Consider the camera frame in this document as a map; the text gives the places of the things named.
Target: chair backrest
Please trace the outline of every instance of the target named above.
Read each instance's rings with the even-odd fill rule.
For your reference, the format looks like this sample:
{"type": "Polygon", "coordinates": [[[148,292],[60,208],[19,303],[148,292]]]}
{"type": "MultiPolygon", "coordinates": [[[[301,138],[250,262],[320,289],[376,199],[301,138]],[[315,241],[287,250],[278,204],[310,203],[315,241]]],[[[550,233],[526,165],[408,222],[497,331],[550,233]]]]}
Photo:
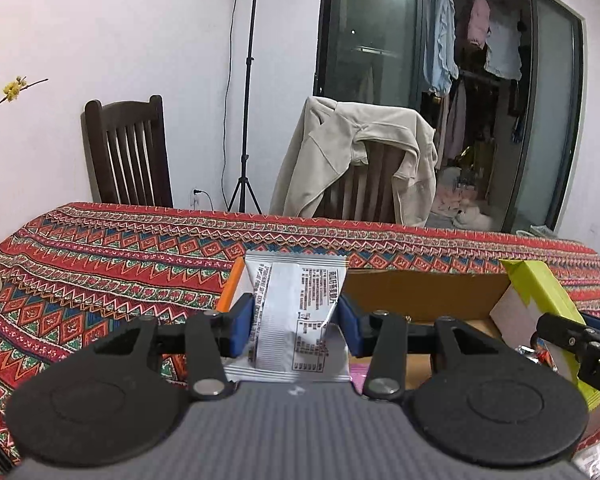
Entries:
{"type": "Polygon", "coordinates": [[[91,158],[105,203],[173,207],[162,98],[84,107],[91,158]]]}
{"type": "Polygon", "coordinates": [[[314,217],[395,223],[392,176],[403,150],[380,142],[365,142],[368,166],[349,166],[322,196],[314,217]]]}

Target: table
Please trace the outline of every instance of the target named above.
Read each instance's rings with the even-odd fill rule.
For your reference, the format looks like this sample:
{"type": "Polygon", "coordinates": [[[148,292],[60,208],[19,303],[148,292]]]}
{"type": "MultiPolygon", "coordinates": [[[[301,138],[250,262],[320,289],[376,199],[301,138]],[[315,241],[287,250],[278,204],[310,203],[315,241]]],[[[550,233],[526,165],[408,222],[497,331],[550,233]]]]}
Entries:
{"type": "MultiPolygon", "coordinates": [[[[423,272],[504,272],[499,259],[538,259],[580,310],[600,316],[600,256],[577,242],[70,203],[0,244],[0,447],[8,457],[19,460],[3,419],[14,388],[133,316],[183,322],[213,308],[246,250],[346,254],[350,267],[423,272]]],[[[183,372],[178,358],[162,367],[174,381],[183,372]]]]}

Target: flower branch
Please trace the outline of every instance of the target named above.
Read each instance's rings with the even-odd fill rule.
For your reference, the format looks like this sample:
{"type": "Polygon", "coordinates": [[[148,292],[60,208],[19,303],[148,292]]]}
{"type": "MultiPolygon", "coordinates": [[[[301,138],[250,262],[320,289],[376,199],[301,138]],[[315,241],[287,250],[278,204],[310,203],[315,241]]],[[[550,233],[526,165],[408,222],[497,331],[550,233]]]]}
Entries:
{"type": "Polygon", "coordinates": [[[49,79],[45,78],[45,79],[41,79],[40,81],[36,81],[35,83],[28,84],[24,78],[18,77],[16,79],[16,81],[9,83],[2,90],[4,92],[4,97],[0,100],[0,105],[5,101],[11,102],[14,99],[17,99],[18,94],[21,91],[31,88],[32,86],[35,86],[39,83],[43,83],[45,81],[49,81],[49,79]]]}

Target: beige jacket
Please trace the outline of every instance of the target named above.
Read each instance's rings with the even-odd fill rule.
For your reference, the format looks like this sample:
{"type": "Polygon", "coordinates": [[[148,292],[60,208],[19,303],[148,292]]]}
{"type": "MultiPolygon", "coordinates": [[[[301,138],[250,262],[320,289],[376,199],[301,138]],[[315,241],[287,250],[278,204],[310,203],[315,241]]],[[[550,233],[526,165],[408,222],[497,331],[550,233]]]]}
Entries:
{"type": "Polygon", "coordinates": [[[350,164],[368,164],[363,141],[371,140],[404,151],[392,177],[395,218],[403,225],[423,226],[436,193],[433,133],[415,110],[309,97],[282,162],[269,213],[312,217],[324,190],[350,164]]]}

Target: gray gripper base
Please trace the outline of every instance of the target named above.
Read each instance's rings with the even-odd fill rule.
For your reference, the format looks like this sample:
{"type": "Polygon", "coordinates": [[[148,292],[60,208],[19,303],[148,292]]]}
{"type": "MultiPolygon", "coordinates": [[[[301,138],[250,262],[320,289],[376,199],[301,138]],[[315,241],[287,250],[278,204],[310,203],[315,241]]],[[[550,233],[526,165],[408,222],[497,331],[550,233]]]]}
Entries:
{"type": "Polygon", "coordinates": [[[481,468],[428,444],[400,407],[349,383],[241,383],[231,397],[192,404],[150,452],[103,468],[24,460],[9,480],[584,480],[571,463],[481,468]]]}

